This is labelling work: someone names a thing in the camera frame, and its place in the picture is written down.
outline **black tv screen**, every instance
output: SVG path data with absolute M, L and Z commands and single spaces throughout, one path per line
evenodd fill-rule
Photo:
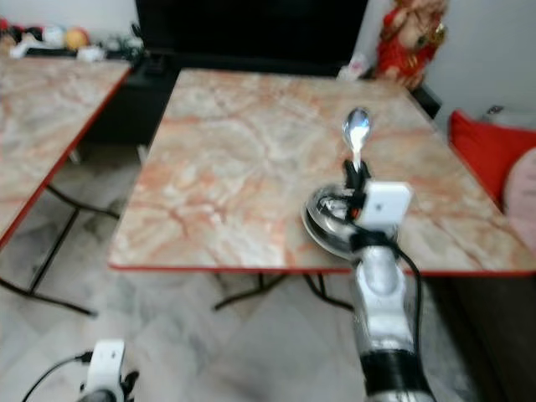
M 160 53 L 346 64 L 366 0 L 137 0 Z

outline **silver spoon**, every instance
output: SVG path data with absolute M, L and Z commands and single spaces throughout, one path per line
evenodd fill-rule
M 361 149 L 370 137 L 371 126 L 369 111 L 362 107 L 352 110 L 343 123 L 343 139 L 352 150 L 356 172 L 361 164 Z

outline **marble table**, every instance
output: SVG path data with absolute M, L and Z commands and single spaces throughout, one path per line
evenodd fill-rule
M 378 179 L 415 190 L 399 242 L 424 274 L 517 275 L 536 262 L 407 92 L 376 82 L 183 70 L 111 244 L 118 270 L 346 272 L 301 209 L 343 180 L 341 123 L 372 112 Z
M 124 62 L 0 57 L 0 248 L 128 69 Z

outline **tile floor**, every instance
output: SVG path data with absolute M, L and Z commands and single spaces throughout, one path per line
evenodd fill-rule
M 120 210 L 139 172 L 134 148 L 92 148 L 54 183 L 79 200 Z M 44 194 L 0 254 L 0 275 L 27 284 L 69 208 Z M 136 402 L 356 402 L 364 400 L 351 317 L 309 292 L 300 277 L 221 312 L 211 306 L 252 286 L 251 276 L 119 273 L 106 267 L 116 222 L 83 214 L 39 291 L 100 312 L 96 319 L 0 289 L 0 400 L 20 401 L 58 360 L 124 338 L 124 370 L 140 369 Z M 349 299 L 343 276 L 328 290 Z M 438 402 L 478 401 L 436 306 L 425 293 L 422 349 Z M 75 401 L 86 368 L 66 366 L 37 401 Z

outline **white device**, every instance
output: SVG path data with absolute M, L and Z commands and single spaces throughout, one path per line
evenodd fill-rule
M 125 355 L 125 342 L 121 339 L 99 341 L 93 350 L 82 397 L 96 391 L 107 390 L 116 401 L 125 400 L 121 388 L 121 365 Z
M 358 218 L 358 225 L 367 229 L 399 226 L 410 206 L 413 191 L 407 183 L 368 181 L 367 198 Z

